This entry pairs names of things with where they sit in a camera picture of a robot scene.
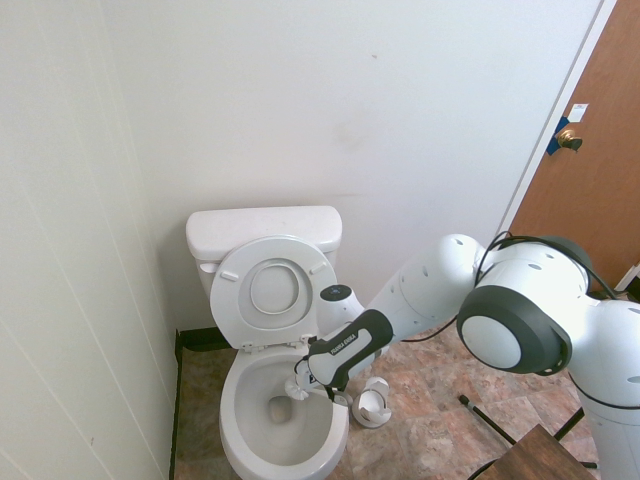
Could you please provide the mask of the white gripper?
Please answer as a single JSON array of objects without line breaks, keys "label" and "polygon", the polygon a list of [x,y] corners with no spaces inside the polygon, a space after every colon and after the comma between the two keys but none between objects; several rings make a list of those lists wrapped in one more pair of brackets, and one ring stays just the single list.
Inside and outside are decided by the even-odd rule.
[{"label": "white gripper", "polygon": [[[322,386],[322,384],[316,379],[316,377],[311,372],[308,355],[303,356],[294,365],[294,380],[295,380],[295,384],[299,389],[315,389],[315,388],[320,388]],[[331,401],[334,401],[335,400],[334,389],[329,386],[325,386],[325,391],[327,393],[328,398]]]}]

